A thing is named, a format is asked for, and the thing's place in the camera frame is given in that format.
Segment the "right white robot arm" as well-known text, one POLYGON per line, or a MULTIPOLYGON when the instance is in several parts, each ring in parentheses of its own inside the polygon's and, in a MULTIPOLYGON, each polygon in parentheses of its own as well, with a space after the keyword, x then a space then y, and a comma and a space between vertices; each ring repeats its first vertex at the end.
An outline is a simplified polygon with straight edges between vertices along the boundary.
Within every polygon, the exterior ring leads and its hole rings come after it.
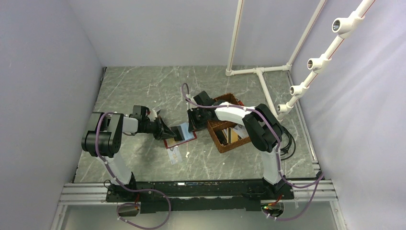
POLYGON ((227 101, 215 101, 205 91, 196 98, 198 104, 189 94, 182 92, 187 102, 194 108, 187 111, 189 131, 198 131, 207 127, 210 120, 227 121, 245 127, 251 143, 261 151, 263 163, 264 194, 270 199, 277 198, 282 193, 283 179, 279 147, 281 145, 283 129, 269 110, 267 105, 240 106, 227 101))

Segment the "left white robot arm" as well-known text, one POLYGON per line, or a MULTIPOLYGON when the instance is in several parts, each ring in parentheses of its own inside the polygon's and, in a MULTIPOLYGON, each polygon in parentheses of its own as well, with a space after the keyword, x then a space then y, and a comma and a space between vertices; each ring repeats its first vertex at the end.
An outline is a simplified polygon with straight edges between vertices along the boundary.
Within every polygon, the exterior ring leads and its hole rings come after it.
POLYGON ((136 198, 138 188, 135 176, 126 166, 120 154, 123 133, 151 134, 156 140, 175 138, 158 112, 146 106, 133 106, 132 113, 125 116, 115 112, 92 112, 82 136, 82 150, 96 157, 110 175, 113 185, 120 185, 119 196, 125 201, 136 198))

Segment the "red leather card holder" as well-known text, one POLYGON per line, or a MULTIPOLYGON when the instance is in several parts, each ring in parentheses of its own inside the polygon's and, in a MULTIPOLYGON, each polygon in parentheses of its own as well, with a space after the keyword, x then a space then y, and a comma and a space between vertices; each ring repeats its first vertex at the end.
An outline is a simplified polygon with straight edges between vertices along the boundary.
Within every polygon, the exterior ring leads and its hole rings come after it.
POLYGON ((189 132, 188 122, 182 123, 177 126, 172 126, 170 129, 176 134, 176 136, 174 138, 164 140, 166 149, 170 149, 175 146, 197 139, 196 133, 194 131, 189 132))

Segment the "white card stack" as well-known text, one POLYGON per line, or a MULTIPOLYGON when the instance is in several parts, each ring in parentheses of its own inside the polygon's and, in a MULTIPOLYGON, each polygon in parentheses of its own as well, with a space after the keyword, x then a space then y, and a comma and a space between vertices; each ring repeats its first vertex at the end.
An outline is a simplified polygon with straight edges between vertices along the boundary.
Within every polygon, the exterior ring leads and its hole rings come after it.
POLYGON ((236 125, 234 127, 225 128, 222 131, 224 136, 224 143, 226 145, 232 144, 234 142, 240 141, 244 138, 248 138, 247 130, 242 125, 236 125))

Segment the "grey credit card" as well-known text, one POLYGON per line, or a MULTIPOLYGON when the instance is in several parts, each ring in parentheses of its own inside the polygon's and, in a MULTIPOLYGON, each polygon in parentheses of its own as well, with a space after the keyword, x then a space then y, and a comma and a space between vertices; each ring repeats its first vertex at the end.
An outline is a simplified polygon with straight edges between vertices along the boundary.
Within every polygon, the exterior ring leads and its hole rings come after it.
POLYGON ((175 141, 183 141, 183 140, 185 140, 183 130, 182 130, 182 126, 172 126, 170 129, 176 135, 173 138, 175 141))

